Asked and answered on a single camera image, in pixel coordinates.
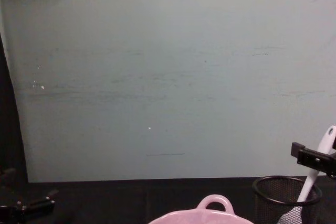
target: pot handle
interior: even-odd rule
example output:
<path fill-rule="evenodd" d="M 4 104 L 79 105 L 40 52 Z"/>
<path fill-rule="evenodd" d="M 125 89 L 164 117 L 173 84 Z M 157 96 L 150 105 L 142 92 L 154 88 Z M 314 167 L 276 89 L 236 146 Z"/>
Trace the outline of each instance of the pot handle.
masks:
<path fill-rule="evenodd" d="M 206 209 L 206 207 L 212 202 L 217 202 L 217 203 L 222 204 L 225 207 L 225 212 L 227 212 L 228 214 L 232 214 L 232 215 L 235 214 L 230 201 L 227 198 L 225 198 L 224 196 L 217 195 L 217 194 L 209 195 L 209 196 L 205 197 L 201 201 L 201 203 L 197 206 L 197 208 L 198 209 Z"/>

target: mesh pen holder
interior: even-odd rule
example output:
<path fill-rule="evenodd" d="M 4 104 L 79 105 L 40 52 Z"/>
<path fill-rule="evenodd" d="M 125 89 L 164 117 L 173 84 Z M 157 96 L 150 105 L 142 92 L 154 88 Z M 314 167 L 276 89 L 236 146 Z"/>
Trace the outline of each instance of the mesh pen holder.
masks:
<path fill-rule="evenodd" d="M 316 224 L 322 192 L 317 186 L 304 202 L 297 202 L 304 182 L 287 176 L 269 176 L 253 183 L 256 195 L 255 224 L 277 224 L 287 214 L 286 224 Z"/>

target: white spoon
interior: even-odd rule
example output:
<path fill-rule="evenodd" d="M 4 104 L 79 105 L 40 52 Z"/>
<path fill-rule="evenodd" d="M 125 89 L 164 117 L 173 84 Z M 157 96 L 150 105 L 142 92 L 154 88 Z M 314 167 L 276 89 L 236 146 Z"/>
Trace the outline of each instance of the white spoon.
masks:
<path fill-rule="evenodd" d="M 335 141 L 335 138 L 336 138 L 336 126 L 331 126 L 324 134 L 317 151 L 320 153 L 329 154 L 330 151 L 332 150 L 332 145 Z M 298 202 L 306 201 L 318 175 L 319 175 L 318 170 L 311 169 L 309 171 L 308 177 L 303 185 L 300 196 L 298 198 Z M 302 223 L 301 212 L 302 207 L 294 207 L 288 213 L 282 215 L 277 224 L 291 224 L 294 219 L 299 220 L 296 223 Z"/>

